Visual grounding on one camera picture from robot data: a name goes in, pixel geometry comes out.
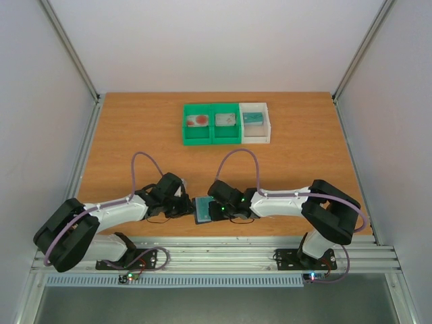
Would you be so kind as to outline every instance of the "black wire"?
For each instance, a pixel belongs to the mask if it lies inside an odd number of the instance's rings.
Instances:
[[[229,221],[232,222],[233,224],[238,224],[238,225],[248,225],[248,224],[252,224],[255,221],[255,218],[252,218],[252,221],[249,221],[248,223],[237,223],[236,221],[232,220],[233,217],[229,218]]]
[[[171,218],[169,218],[169,219],[167,219],[166,221],[149,221],[149,219],[148,218],[146,218],[146,220],[149,222],[149,223],[152,223],[152,224],[165,224],[167,221],[169,221]]]

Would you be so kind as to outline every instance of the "small box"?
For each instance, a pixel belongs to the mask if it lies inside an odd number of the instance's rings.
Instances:
[[[242,144],[270,143],[271,125],[266,103],[240,103],[242,116],[262,116],[263,121],[257,123],[242,123]]]
[[[235,126],[235,113],[217,113],[215,115],[215,126]]]
[[[213,119],[219,116],[219,122],[215,123],[215,131],[212,144],[241,144],[242,143],[242,119],[238,103],[213,103],[211,105]]]
[[[261,126],[263,121],[263,113],[243,113],[243,124],[245,126]]]
[[[209,115],[189,115],[186,116],[188,127],[206,127],[209,125]]]
[[[211,105],[197,104],[183,106],[183,144],[185,145],[209,145],[213,138],[213,115]]]

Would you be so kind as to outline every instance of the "aluminum frame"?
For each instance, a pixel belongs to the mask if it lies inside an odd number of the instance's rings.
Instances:
[[[51,5],[51,2],[49,0],[38,0],[38,2],[42,7],[43,11],[45,12],[45,14],[47,15],[48,20],[53,26],[54,31],[57,33],[58,37],[60,38],[60,41],[63,43],[65,50],[69,54],[72,62],[74,62],[74,65],[76,66],[78,72],[80,73],[83,81],[86,83],[88,91],[90,91],[90,94],[92,95],[94,101],[97,102],[99,99],[99,94],[97,93],[97,90],[92,80],[90,79],[90,76],[87,74],[87,71],[84,68],[84,65],[82,64],[80,57],[75,52],[74,46],[72,45],[63,26],[61,25],[61,22],[57,17],[57,14],[55,13],[53,6]]]
[[[377,15],[373,19],[371,27],[369,27],[366,35],[362,39],[362,42],[358,47],[356,54],[352,58],[352,61],[350,62],[348,69],[346,70],[344,76],[342,77],[342,80],[340,81],[339,85],[335,90],[335,93],[333,95],[335,99],[340,98],[340,96],[342,95],[346,85],[349,83],[352,75],[356,71],[356,68],[360,64],[363,56],[365,56],[368,48],[370,47],[371,43],[373,42],[373,39],[375,38],[375,35],[378,33],[386,17],[388,17],[389,12],[392,9],[395,2],[396,0],[384,0],[383,3],[381,4],[381,7],[379,8]]]

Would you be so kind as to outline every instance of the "red object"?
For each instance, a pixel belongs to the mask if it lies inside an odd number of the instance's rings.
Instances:
[[[206,115],[199,115],[196,116],[195,121],[198,125],[205,125],[209,122],[209,118]]]

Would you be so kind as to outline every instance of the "ventilation grille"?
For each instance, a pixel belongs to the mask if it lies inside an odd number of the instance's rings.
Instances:
[[[50,274],[51,287],[137,287],[137,288],[203,288],[203,287],[302,287],[299,274],[272,275],[157,275],[121,283],[115,274]]]

